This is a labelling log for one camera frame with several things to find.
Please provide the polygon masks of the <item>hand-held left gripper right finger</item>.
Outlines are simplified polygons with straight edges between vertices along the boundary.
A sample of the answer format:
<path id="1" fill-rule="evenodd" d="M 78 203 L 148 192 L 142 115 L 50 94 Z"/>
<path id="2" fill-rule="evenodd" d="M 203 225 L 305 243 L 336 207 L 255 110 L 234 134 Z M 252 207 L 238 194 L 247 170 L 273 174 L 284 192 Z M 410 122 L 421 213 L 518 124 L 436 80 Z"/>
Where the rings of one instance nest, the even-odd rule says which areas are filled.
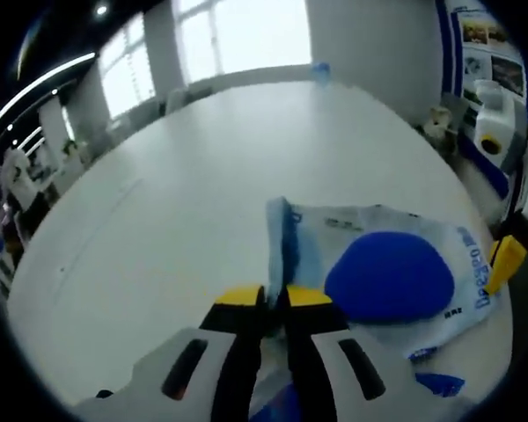
<path id="1" fill-rule="evenodd" d="M 288 364 L 304 421 L 424 421 L 427 390 L 411 365 L 350 329 L 322 291 L 283 290 Z"/>

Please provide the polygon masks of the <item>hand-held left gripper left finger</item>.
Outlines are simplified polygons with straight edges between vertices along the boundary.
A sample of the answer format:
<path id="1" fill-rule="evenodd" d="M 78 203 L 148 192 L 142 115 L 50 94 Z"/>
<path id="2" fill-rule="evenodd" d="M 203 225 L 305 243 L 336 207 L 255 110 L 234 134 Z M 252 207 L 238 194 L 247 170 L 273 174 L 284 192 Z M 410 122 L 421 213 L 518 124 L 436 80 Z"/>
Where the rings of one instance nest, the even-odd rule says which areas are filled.
<path id="1" fill-rule="evenodd" d="M 199 327 L 143 356 L 130 382 L 77 405 L 82 421 L 246 421 L 267 311 L 265 289 L 219 296 Z"/>

